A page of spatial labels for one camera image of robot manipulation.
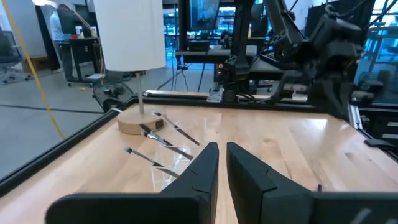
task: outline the wooden base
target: wooden base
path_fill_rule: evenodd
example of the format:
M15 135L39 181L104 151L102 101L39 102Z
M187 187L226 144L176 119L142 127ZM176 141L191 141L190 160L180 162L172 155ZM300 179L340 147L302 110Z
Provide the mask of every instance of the wooden base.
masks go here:
M164 111L153 106L145 107L144 114L140 114L138 106L123 111L118 115L119 131L124 134L141 135L140 124L148 126L153 131L161 130L165 126L165 121L161 117L153 115L153 111L160 112L165 116Z

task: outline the person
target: person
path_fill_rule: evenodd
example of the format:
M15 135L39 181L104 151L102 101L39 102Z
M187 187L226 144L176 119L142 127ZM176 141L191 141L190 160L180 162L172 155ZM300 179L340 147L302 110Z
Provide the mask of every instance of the person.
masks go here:
M69 10L69 7L61 4L58 7L59 11ZM72 52L69 45L63 44L62 42L67 42L70 38L70 34L64 34L62 32L61 21L57 10L53 12L50 17L50 28L51 36L54 42L55 49L58 51L60 59L62 61L63 72L65 73L65 78L69 81L73 79L73 62L72 62Z

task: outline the glass panel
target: glass panel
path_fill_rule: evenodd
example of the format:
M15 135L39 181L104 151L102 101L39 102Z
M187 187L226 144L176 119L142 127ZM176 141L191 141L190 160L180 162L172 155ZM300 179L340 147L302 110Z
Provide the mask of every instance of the glass panel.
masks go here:
M221 35L224 31L232 32L234 26L233 16L223 16L217 18L218 28L215 30L217 35Z
M220 7L218 16L234 16L235 7Z
M393 0L388 0L387 6L388 7ZM390 13L398 12L398 4L393 5L393 7L388 11Z

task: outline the metal frame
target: metal frame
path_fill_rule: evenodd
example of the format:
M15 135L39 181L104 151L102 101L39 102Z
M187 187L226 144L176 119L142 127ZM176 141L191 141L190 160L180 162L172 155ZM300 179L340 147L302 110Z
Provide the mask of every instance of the metal frame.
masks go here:
M318 108L314 108L310 105L305 104L304 101L294 100L283 100L274 106L267 106L259 103L250 103L245 99L239 100L238 103L208 103L206 102L207 96L198 95L173 95L173 94L156 94L156 93L145 93L144 103L159 104L159 105L174 105L174 106L201 106L201 107L212 107L212 108L232 108L232 109L249 109L249 110L277 110L277 111L291 111L291 112L305 112L305 113L325 113L325 111ZM128 107L138 103L138 97L134 96L129 101L125 102L124 105L118 107L120 110L125 110ZM6 195L12 191L18 185L23 183L28 178L32 177L38 171L49 165L55 159L60 157L62 154L69 151L71 148L76 146L79 142L93 134L104 124L111 121L119 113L110 110L105 113L102 117L92 122L79 132L70 136L69 138L58 143L53 148L35 157L30 162L24 164L13 173L0 179L0 197ZM372 139L365 131L359 130L365 137Z

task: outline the desk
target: desk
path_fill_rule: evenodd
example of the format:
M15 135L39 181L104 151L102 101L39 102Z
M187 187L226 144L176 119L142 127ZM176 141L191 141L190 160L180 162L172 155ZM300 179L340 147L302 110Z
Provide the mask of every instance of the desk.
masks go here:
M365 137L346 122L326 114L158 106L175 122L190 122L192 116L208 121L205 139L220 149L216 223L237 223L226 170L230 141L310 190L318 184L324 191L398 190L398 164L367 147ZM172 133L170 126L159 131L166 139L178 136ZM0 198L0 223L43 223L54 200L75 192L151 192L150 164L126 154L126 146L153 157L157 143L120 133L112 119Z
M70 39L68 42L63 42L60 45L70 45L73 59L75 61L77 79L67 80L68 82L78 82L78 83L91 83L90 80L86 80L81 74L80 64L84 62L93 62L94 72L98 71L98 61L95 57L94 46L97 44L98 39L96 37L89 37L84 39Z
M176 57L184 57L185 63L224 63L231 55L230 49L221 49L221 45L214 45L208 52L194 51L176 51ZM253 45L246 46L246 58L251 63L257 55L257 47Z

